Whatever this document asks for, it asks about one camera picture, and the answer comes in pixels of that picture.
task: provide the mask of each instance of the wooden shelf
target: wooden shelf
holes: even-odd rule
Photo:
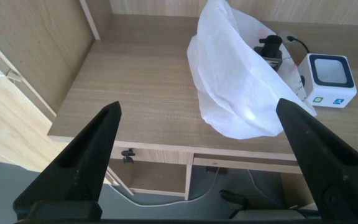
[[[186,165],[110,159],[108,173],[130,193],[185,196]]]

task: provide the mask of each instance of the cable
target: cable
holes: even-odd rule
[[[248,174],[249,174],[249,177],[251,178],[251,181],[252,181],[252,184],[254,185],[255,189],[257,191],[259,191],[259,193],[261,195],[263,195],[265,198],[267,198],[269,201],[273,202],[275,205],[277,205],[278,207],[282,207],[281,205],[279,205],[278,203],[276,203],[273,199],[271,199],[270,197],[266,196],[255,184],[255,180],[254,180],[254,177],[252,176],[251,172],[249,170],[248,171]]]
[[[305,47],[305,49],[306,49],[306,51],[307,51],[307,53],[310,53],[310,51],[309,51],[309,48],[306,46],[306,44],[305,43],[303,43],[303,41],[302,40],[300,40],[300,39],[296,39],[295,37],[293,37],[293,36],[287,36],[287,39],[289,40],[289,41],[297,41],[297,42],[299,42],[299,43],[301,43],[301,45],[303,45],[304,47]]]
[[[139,203],[136,203],[134,202],[133,200],[131,200],[129,197],[126,197],[125,195],[123,195],[120,191],[118,191],[115,187],[113,187],[112,185],[109,185],[115,192],[117,192],[119,195],[121,195],[123,198],[125,198],[126,200],[128,200],[130,203],[133,203],[134,205],[136,206],[139,206],[139,207],[163,207],[163,206],[168,206],[168,205],[176,205],[176,204],[179,204],[179,203],[188,203],[188,202],[195,202],[201,198],[203,198],[205,195],[207,195],[211,190],[212,188],[214,187],[215,185],[215,182],[216,182],[216,178],[218,177],[218,174],[219,174],[219,169],[220,167],[218,167],[218,170],[216,171],[216,174],[215,174],[215,178],[214,178],[214,181],[212,182],[212,185],[210,186],[210,188],[201,196],[197,197],[197,198],[194,198],[194,199],[191,199],[191,200],[181,200],[181,201],[177,201],[177,202],[170,202],[170,203],[163,203],[163,204],[157,204],[157,205],[141,205]]]

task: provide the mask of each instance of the desk leg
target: desk leg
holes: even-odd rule
[[[190,180],[191,180],[191,168],[193,165],[186,165],[186,185],[185,185],[185,200],[189,200],[190,193]]]

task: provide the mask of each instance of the drawer handle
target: drawer handle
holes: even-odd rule
[[[128,149],[125,151],[121,152],[121,155],[123,155],[124,157],[122,158],[122,161],[124,161],[124,164],[127,162],[131,162],[134,163],[134,159],[131,158],[131,156],[134,156],[135,153],[132,151],[132,149]]]

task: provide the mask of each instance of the gray floor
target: gray floor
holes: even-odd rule
[[[282,208],[283,190],[278,173],[251,171],[258,188],[252,184],[246,170],[229,169],[227,175],[218,175],[210,193],[201,200],[165,207],[137,207],[117,194],[108,185],[103,185],[99,204],[103,209],[102,218],[140,219],[223,219],[227,218],[236,206],[222,200],[218,192],[231,190],[245,195],[256,208]],[[12,210],[14,199],[37,177],[38,173],[18,166],[0,163],[0,223],[14,223],[16,214]],[[215,173],[206,172],[205,167],[193,166],[190,199],[206,192],[212,184]],[[136,194],[131,197],[141,204],[167,203],[182,200],[180,197],[164,195]]]

